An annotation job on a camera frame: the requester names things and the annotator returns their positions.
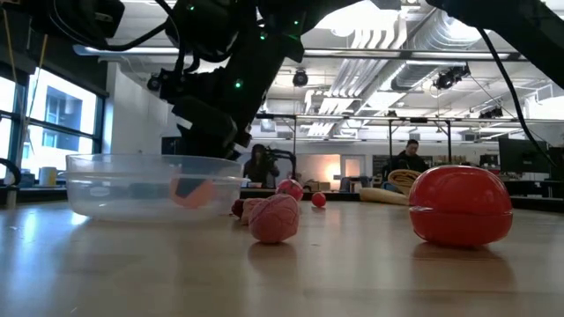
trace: computer monitor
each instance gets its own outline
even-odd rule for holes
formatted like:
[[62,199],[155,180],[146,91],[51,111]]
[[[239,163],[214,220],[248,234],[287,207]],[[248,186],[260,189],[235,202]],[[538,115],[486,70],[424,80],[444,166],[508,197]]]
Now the computer monitor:
[[[499,139],[502,172],[550,173],[550,165],[529,140]],[[538,141],[546,151],[546,142]]]
[[564,177],[564,148],[552,147],[548,149],[550,159],[554,162],[556,167],[551,166],[550,178],[554,181],[561,181]]
[[497,155],[494,154],[484,154],[479,156],[479,165],[484,166],[488,164],[489,166],[497,166],[499,164],[497,160]]

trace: ductwork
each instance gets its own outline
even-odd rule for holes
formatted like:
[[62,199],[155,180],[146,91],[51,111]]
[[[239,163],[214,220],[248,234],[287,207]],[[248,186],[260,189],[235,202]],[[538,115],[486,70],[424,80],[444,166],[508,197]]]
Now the ductwork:
[[[365,30],[362,35],[362,42],[360,46],[362,48],[374,49],[380,42],[382,38],[382,31],[380,30]],[[366,69],[368,60],[353,60],[351,65],[351,71],[345,78],[345,81],[340,85],[337,93],[341,97],[347,97],[347,90],[352,87],[353,82],[356,80],[357,76],[360,76],[362,72]]]
[[[399,16],[396,23],[384,32],[384,40],[380,43],[378,48],[400,48],[407,39],[407,24],[405,23],[405,19]],[[360,96],[387,62],[388,61],[384,60],[370,60],[367,64],[366,71],[360,74],[359,80],[357,81],[358,84],[356,84],[349,93],[354,97]]]
[[[480,35],[476,29],[449,17],[445,11],[436,11],[421,29],[405,43],[404,48],[414,50],[464,50],[479,39]],[[432,76],[436,70],[436,65],[401,61],[388,63],[386,68],[382,70],[382,75],[385,77],[386,74],[396,72],[397,74],[389,81],[390,87],[383,85],[378,87],[378,90],[408,91]]]
[[[352,40],[351,48],[359,48],[361,40],[362,40],[362,31],[361,30],[355,30],[354,31],[354,40]],[[345,59],[343,61],[343,63],[341,64],[341,69],[339,70],[337,77],[335,78],[335,81],[333,82],[333,85],[331,85],[331,88],[329,89],[329,95],[330,96],[337,95],[336,91],[339,88],[339,86],[341,85],[341,83],[343,83],[343,80],[345,79],[345,74],[347,74],[349,72],[352,61],[353,60]]]

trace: window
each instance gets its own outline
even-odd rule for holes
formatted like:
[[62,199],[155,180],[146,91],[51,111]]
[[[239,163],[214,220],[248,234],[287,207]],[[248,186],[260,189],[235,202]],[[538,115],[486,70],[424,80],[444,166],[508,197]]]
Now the window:
[[33,89],[27,93],[27,114],[40,121],[93,134],[97,96],[46,70],[41,70],[35,85],[37,73],[29,77]]
[[29,159],[29,151],[30,151],[29,143],[25,142],[24,151],[22,152],[22,159]]
[[66,169],[65,157],[70,154],[92,154],[93,140],[52,129],[31,125],[28,130],[29,142],[24,143],[21,167],[39,176],[39,169],[45,166]]
[[[8,158],[10,150],[11,120],[0,118],[0,158]],[[0,179],[6,175],[6,167],[0,165]]]
[[[100,149],[101,126],[96,124],[102,122],[103,100],[47,70],[36,70],[28,83],[24,87],[0,77],[0,158],[16,161],[19,133],[12,132],[21,129],[17,114],[23,107],[31,117],[21,153],[23,173],[37,179],[41,167],[64,171],[66,155]],[[17,95],[27,96],[26,105],[14,102]],[[0,166],[0,179],[4,176],[5,167]]]
[[16,84],[0,77],[0,110],[12,112],[14,108],[14,95]]

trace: red ball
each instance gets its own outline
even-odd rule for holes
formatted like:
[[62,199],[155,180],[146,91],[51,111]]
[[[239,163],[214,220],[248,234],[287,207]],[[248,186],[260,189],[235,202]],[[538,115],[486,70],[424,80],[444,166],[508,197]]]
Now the red ball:
[[311,196],[311,203],[317,208],[322,208],[327,203],[324,193],[315,193]]
[[303,197],[303,188],[300,183],[295,180],[283,180],[278,184],[276,194],[290,195],[299,202]]
[[409,202],[415,233],[440,245],[495,242],[508,234],[513,221],[503,183],[476,167],[441,166],[424,172],[413,183]]

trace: clear plastic bowl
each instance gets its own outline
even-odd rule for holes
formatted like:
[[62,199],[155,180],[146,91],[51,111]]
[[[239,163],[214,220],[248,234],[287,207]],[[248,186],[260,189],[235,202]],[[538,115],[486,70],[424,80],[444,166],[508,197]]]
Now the clear plastic bowl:
[[229,214],[242,165],[174,155],[69,155],[67,191],[78,214],[103,220],[190,221]]

